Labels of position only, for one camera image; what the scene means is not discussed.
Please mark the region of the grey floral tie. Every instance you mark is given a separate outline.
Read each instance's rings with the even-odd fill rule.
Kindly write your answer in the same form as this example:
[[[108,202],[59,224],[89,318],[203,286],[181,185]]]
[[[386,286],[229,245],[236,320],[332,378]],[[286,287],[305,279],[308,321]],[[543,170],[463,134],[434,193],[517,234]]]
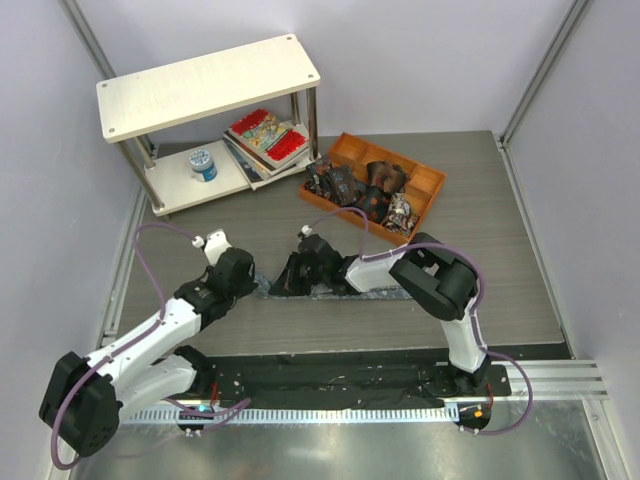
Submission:
[[[312,288],[309,295],[290,296],[284,294],[270,294],[269,290],[272,287],[272,283],[264,275],[257,273],[255,275],[255,282],[257,288],[254,290],[254,294],[262,299],[279,299],[279,300],[294,300],[294,299],[310,299],[310,300],[411,300],[411,295],[401,287],[394,287],[388,289],[371,290],[364,293],[357,293],[352,295],[338,295],[332,293],[331,290],[324,285],[316,285]]]

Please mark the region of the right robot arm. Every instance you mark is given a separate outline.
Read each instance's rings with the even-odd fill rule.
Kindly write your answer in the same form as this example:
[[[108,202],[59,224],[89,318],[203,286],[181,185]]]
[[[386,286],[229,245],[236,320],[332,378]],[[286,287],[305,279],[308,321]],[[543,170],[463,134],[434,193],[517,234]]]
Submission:
[[[472,395],[488,381],[491,360],[474,318],[480,274],[461,251],[427,233],[363,256],[343,256],[319,235],[304,236],[279,277],[266,284],[266,295],[412,300],[442,325],[455,389]]]

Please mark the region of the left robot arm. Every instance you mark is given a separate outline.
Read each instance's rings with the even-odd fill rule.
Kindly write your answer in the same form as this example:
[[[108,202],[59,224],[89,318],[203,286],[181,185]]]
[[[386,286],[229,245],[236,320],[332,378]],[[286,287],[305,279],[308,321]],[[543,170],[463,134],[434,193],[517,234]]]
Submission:
[[[213,364],[185,342],[256,287],[253,256],[229,247],[122,338],[84,357],[61,357],[39,410],[52,429],[51,451],[65,442],[79,457],[90,457],[122,422],[151,404],[183,393],[205,397],[214,383]]]

